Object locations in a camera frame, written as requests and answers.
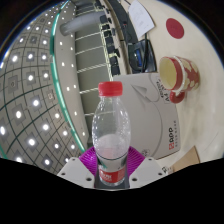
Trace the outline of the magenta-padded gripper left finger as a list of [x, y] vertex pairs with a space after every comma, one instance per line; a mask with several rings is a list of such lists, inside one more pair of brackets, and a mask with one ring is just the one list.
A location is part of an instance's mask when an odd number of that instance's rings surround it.
[[98, 170], [97, 156], [93, 147], [79, 157], [71, 157], [58, 176], [84, 188], [93, 188]]

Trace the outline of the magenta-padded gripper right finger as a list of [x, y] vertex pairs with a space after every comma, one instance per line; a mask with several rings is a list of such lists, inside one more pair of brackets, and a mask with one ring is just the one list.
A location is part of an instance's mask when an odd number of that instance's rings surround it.
[[126, 169], [131, 189], [143, 187], [166, 176], [154, 158], [144, 157], [133, 147], [128, 151]]

